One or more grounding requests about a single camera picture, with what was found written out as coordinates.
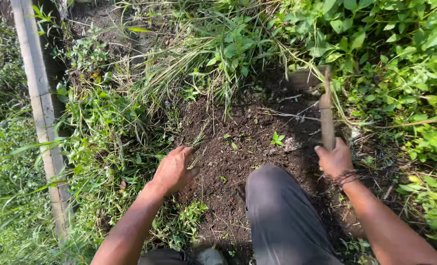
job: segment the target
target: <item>small green sprout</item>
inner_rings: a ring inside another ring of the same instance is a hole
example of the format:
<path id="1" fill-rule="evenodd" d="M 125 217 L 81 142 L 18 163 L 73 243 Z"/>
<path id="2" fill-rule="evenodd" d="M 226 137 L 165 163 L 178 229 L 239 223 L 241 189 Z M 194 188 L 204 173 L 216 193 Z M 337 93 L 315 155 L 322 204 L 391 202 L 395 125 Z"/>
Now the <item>small green sprout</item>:
<path id="1" fill-rule="evenodd" d="M 282 140 L 285 138 L 285 135 L 277 135 L 277 132 L 274 132 L 273 140 L 271 141 L 271 144 L 278 144 L 278 145 L 284 145 L 282 143 Z"/>

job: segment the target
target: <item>bare soil patch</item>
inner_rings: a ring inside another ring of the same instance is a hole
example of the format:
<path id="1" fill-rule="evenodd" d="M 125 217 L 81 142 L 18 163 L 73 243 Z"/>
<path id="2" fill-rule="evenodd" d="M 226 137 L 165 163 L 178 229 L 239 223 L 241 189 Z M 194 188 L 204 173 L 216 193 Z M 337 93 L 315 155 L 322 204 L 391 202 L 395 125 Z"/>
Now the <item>bare soil patch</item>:
<path id="1" fill-rule="evenodd" d="M 180 191 L 181 202 L 203 201 L 210 209 L 201 222 L 200 237 L 225 252 L 235 250 L 245 264 L 253 260 L 244 187 L 246 177 L 266 163 L 282 167 L 302 184 L 333 244 L 340 244 L 339 238 L 350 238 L 349 233 L 363 234 L 362 228 L 354 225 L 358 223 L 354 213 L 339 205 L 339 190 L 321 178 L 313 149 L 321 139 L 319 111 L 315 105 L 319 95 L 290 89 L 275 77 L 264 80 L 262 86 L 271 91 L 273 103 L 249 97 L 253 99 L 232 106 L 232 119 L 227 122 L 223 122 L 223 107 L 209 105 L 206 111 L 205 99 L 187 103 L 182 109 L 183 132 L 178 145 L 190 145 L 201 132 L 204 134 L 194 154 L 203 170 Z M 276 100 L 299 93 L 302 96 L 298 101 Z M 305 118 L 273 116 L 268 109 Z M 284 146 L 270 144 L 274 131 L 285 135 Z M 343 136 L 343 131 L 338 130 L 337 135 Z"/>

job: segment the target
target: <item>concrete curb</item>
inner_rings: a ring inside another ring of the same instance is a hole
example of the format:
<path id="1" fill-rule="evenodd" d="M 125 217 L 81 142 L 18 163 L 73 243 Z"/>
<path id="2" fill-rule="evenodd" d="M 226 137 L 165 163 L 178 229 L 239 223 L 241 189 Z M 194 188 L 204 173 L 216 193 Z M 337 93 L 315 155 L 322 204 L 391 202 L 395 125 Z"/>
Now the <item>concrete curb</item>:
<path id="1" fill-rule="evenodd" d="M 57 97 L 50 93 L 50 82 L 45 68 L 32 1 L 11 0 L 11 5 L 21 45 L 38 140 L 40 143 L 53 142 L 57 137 L 54 125 L 56 119 L 60 117 L 61 110 L 57 108 Z M 60 243 L 63 243 L 68 238 L 69 216 L 72 214 L 72 209 L 69 208 L 68 186 L 63 176 L 59 175 L 65 163 L 58 146 L 51 149 L 41 147 L 40 151 L 43 154 L 47 182 L 58 183 L 55 187 L 49 187 L 49 192 L 57 236 Z"/>

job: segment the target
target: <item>person's right hand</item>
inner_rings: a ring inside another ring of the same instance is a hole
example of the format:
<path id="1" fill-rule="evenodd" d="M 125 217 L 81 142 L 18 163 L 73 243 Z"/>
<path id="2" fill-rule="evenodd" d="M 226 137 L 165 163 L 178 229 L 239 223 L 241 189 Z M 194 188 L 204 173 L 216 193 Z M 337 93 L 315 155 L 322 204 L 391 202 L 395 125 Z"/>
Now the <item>person's right hand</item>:
<path id="1" fill-rule="evenodd" d="M 186 186 L 200 173 L 200 167 L 187 169 L 193 147 L 180 146 L 163 158 L 151 181 L 156 188 L 168 196 Z"/>
<path id="2" fill-rule="evenodd" d="M 339 137 L 336 137 L 336 147 L 332 152 L 328 152 L 321 146 L 315 146 L 315 152 L 320 157 L 320 170 L 329 174 L 333 179 L 345 170 L 354 169 L 351 149 Z"/>

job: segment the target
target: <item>bracelet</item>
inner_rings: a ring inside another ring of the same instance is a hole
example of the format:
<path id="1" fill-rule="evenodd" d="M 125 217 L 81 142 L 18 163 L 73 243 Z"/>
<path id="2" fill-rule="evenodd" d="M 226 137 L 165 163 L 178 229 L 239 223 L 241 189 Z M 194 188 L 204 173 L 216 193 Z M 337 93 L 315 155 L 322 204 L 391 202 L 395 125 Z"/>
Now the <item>bracelet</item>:
<path id="1" fill-rule="evenodd" d="M 359 174 L 356 174 L 355 169 L 345 169 L 333 179 L 333 184 L 337 185 L 340 190 L 343 190 L 343 185 L 359 179 Z"/>

